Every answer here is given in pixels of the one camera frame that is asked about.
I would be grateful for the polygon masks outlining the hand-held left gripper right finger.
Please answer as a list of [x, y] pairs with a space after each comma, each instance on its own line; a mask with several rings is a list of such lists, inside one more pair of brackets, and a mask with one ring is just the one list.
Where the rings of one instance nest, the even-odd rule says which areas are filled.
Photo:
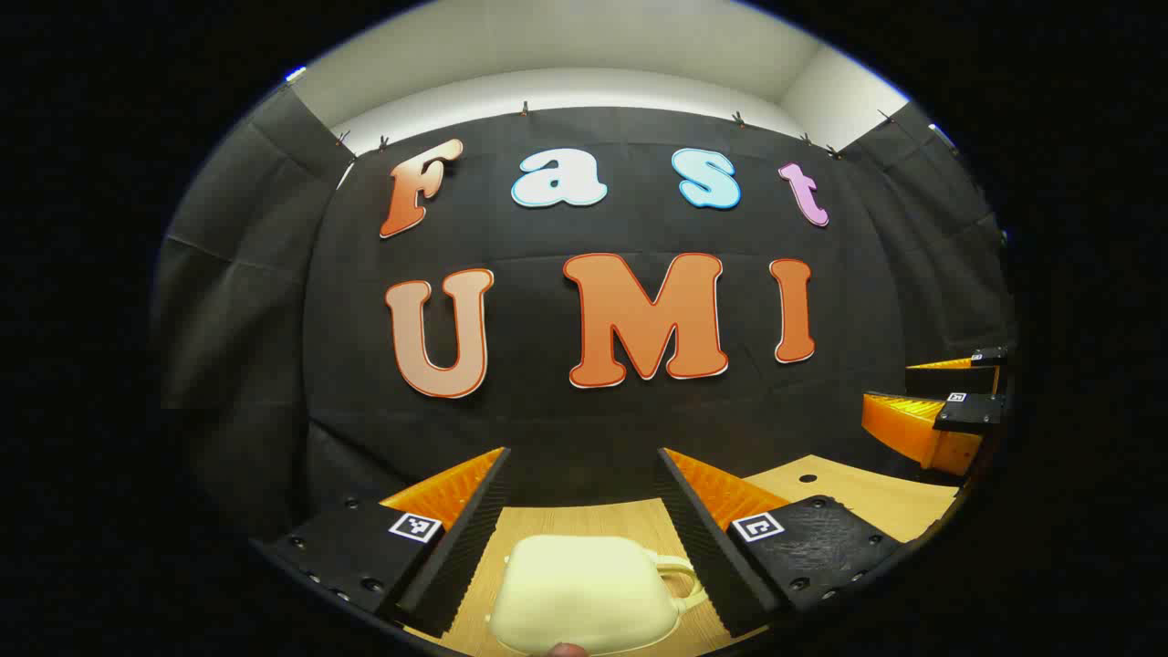
[[788, 502], [687, 454], [656, 454], [656, 495], [730, 635], [827, 614], [904, 553], [828, 495]]

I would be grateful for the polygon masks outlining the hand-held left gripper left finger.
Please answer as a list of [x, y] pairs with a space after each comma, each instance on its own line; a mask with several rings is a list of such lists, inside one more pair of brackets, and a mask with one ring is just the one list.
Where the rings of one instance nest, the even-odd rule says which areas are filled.
[[334, 606], [439, 636], [512, 495], [512, 450], [306, 447], [259, 473], [251, 539]]

